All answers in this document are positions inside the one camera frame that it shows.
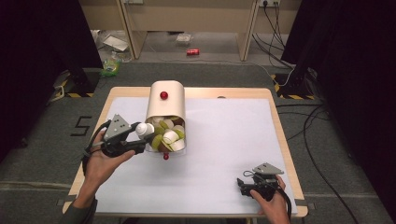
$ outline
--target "gray carpet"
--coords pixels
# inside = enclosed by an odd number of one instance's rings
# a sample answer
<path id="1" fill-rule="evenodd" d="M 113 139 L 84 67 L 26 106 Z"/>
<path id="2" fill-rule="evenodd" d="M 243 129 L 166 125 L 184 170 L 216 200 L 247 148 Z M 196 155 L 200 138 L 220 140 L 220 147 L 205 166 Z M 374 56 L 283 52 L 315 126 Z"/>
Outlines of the gray carpet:
<path id="1" fill-rule="evenodd" d="M 269 72 L 285 71 L 268 67 Z M 316 100 L 276 97 L 271 78 L 256 65 L 201 63 L 124 63 L 116 77 L 103 77 L 92 98 L 63 98 L 47 106 L 30 132 L 28 146 L 15 148 L 0 164 L 0 223 L 56 223 L 62 201 L 74 180 L 81 150 L 90 140 L 106 97 L 116 86 L 150 86 L 161 79 L 185 87 L 268 88 L 275 97 L 291 156 L 303 188 L 309 215 L 292 223 L 353 223 L 311 161 L 301 133 Z M 306 131 L 312 158 L 344 199 L 359 223 L 392 223 L 362 169 L 348 157 L 327 108 L 318 110 Z M 76 128 L 78 119 L 84 117 Z M 119 223 L 118 217 L 96 217 L 94 223 Z M 223 219 L 141 219 L 139 223 L 225 223 Z"/>

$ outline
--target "wrist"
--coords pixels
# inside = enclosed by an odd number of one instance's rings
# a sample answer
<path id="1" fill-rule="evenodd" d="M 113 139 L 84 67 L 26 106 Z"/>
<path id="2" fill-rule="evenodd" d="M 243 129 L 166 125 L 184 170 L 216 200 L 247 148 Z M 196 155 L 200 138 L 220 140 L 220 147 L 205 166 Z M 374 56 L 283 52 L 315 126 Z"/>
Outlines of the wrist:
<path id="1" fill-rule="evenodd" d="M 280 215 L 280 216 L 275 216 L 273 217 L 272 220 L 270 220 L 271 223 L 276 223 L 276 224 L 290 224 L 289 218 L 287 215 Z"/>
<path id="2" fill-rule="evenodd" d="M 94 185 L 93 183 L 85 180 L 81 186 L 81 189 L 79 190 L 77 198 L 73 202 L 73 205 L 76 208 L 91 207 L 96 191 L 98 189 L 99 187 L 97 187 L 97 185 Z"/>

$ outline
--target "hazard tape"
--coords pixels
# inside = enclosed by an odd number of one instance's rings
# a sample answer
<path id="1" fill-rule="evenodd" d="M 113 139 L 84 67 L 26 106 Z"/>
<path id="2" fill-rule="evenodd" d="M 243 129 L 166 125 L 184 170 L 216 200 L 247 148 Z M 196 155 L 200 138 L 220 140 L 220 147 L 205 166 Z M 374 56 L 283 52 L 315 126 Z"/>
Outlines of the hazard tape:
<path id="1" fill-rule="evenodd" d="M 276 91 L 276 95 L 279 98 L 283 99 L 293 99 L 293 100 L 314 100 L 314 95 L 309 91 L 306 92 L 293 92 L 294 89 L 288 86 L 279 86 L 276 82 L 276 75 L 271 75 L 271 78 L 274 81 L 274 88 Z"/>
<path id="2" fill-rule="evenodd" d="M 69 78 L 70 78 L 70 74 L 66 76 L 66 78 L 64 79 L 64 81 L 60 86 L 65 87 Z M 55 96 L 59 97 L 61 95 L 62 95 L 61 92 L 57 92 Z M 72 97 L 72 98 L 93 97 L 93 92 L 65 92 L 64 96 Z"/>

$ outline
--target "red ball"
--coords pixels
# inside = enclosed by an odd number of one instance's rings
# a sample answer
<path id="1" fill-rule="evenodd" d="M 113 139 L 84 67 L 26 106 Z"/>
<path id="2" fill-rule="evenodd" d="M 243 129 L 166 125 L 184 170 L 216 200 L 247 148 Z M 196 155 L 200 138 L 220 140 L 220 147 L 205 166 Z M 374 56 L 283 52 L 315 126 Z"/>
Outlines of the red ball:
<path id="1" fill-rule="evenodd" d="M 168 92 L 162 91 L 160 96 L 161 96 L 161 99 L 166 100 L 166 99 L 168 99 Z"/>

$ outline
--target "wall socket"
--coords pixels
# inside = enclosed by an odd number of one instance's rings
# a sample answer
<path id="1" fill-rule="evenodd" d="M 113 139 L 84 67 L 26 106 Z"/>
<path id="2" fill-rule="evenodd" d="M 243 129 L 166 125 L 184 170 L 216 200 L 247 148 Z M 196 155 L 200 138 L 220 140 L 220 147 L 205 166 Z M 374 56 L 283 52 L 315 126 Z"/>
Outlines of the wall socket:
<path id="1" fill-rule="evenodd" d="M 278 6 L 280 5 L 280 0 L 260 0 L 260 7 L 264 7 L 264 1 L 267 1 L 267 7 L 275 7 L 276 3 Z"/>

